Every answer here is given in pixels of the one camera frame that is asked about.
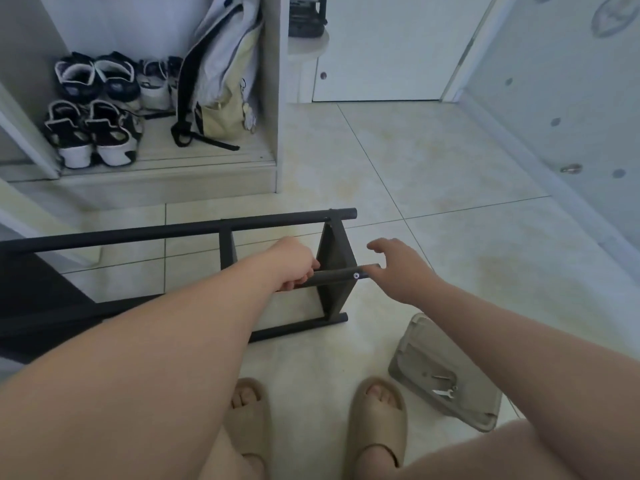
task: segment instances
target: black object on shelf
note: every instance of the black object on shelf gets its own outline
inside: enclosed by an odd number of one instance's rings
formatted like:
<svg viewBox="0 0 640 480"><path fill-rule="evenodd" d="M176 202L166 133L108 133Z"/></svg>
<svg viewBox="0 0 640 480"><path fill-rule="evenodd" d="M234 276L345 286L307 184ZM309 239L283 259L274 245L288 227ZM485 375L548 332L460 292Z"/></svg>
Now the black object on shelf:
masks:
<svg viewBox="0 0 640 480"><path fill-rule="evenodd" d="M289 37L319 38L326 25L326 0L289 1Z"/></svg>
<svg viewBox="0 0 640 480"><path fill-rule="evenodd" d="M0 242L0 356L31 362L102 320L161 296L95 303L36 253L217 233L220 266L224 269L237 260L233 231L247 229L324 222L317 251L320 269L299 286L317 287L324 315L254 331L250 342L346 322L347 314L340 310L356 281L368 278L356 265L342 224L342 220L357 215L356 209L329 209Z"/></svg>

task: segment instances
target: hand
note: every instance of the hand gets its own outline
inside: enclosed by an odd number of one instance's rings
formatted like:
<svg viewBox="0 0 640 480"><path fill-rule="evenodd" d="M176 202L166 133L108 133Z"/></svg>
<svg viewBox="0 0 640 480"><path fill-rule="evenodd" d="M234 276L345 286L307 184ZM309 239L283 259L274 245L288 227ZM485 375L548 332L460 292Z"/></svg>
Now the hand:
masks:
<svg viewBox="0 0 640 480"><path fill-rule="evenodd" d="M420 298L433 286L443 283L420 254L399 239L376 239L368 243L367 248L385 254L386 268L369 264L362 269L389 298L419 308Z"/></svg>
<svg viewBox="0 0 640 480"><path fill-rule="evenodd" d="M311 250L295 237L283 237L265 251L271 258L273 272L282 285L278 291L293 290L314 275L320 267Z"/></svg>

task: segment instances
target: light blue wall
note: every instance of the light blue wall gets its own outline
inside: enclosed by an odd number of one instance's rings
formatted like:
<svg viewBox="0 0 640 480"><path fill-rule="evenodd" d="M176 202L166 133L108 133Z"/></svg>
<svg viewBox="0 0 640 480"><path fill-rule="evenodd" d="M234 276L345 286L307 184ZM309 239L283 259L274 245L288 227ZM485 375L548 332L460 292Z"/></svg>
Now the light blue wall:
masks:
<svg viewBox="0 0 640 480"><path fill-rule="evenodd" d="M550 168L584 165L565 181L640 248L640 16L598 37L606 0L542 1L516 1L468 90ZM598 35L640 11L617 2Z"/></svg>

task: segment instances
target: rounded corner shelf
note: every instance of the rounded corner shelf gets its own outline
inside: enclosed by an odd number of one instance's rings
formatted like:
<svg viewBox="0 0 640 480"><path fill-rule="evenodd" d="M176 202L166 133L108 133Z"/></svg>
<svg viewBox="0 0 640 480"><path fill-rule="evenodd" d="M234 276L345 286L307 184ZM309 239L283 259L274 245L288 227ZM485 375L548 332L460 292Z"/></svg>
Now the rounded corner shelf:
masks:
<svg viewBox="0 0 640 480"><path fill-rule="evenodd" d="M329 32L324 29L322 37L299 38L289 37L289 50L287 58L289 62L306 62L317 59L324 54L329 46Z"/></svg>

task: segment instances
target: person's left hand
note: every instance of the person's left hand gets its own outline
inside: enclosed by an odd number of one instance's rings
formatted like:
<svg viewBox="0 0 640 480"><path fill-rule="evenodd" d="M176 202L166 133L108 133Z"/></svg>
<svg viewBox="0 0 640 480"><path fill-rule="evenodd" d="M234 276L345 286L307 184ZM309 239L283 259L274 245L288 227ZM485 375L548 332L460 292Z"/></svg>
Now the person's left hand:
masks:
<svg viewBox="0 0 640 480"><path fill-rule="evenodd" d="M295 237L283 237L265 251L271 256L273 272L279 275L282 286L278 291L293 290L314 275L320 267L311 249L300 243Z"/></svg>

